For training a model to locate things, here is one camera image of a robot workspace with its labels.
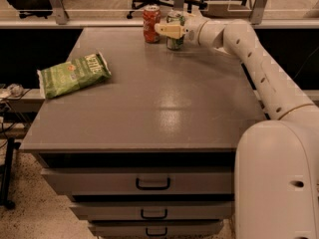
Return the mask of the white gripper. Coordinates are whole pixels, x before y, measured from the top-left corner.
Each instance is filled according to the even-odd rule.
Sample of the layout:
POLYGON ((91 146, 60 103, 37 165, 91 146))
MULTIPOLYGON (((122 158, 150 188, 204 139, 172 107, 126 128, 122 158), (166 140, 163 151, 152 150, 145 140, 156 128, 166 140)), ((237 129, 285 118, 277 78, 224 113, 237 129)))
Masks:
POLYGON ((209 19, 205 17, 187 17, 184 27, 178 24, 155 24, 155 30, 160 35, 164 35, 173 39, 180 39, 184 36, 184 40, 190 44, 197 46, 207 46, 209 44, 209 19))

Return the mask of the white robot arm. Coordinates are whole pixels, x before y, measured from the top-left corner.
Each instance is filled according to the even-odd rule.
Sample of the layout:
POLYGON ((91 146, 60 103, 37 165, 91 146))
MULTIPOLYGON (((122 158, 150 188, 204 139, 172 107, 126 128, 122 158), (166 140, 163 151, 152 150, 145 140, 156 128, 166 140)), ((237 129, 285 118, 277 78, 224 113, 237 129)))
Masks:
POLYGON ((269 119, 241 137, 234 168, 236 239, 319 239, 319 109, 259 42, 250 23, 188 16, 157 33, 246 67, 269 119))

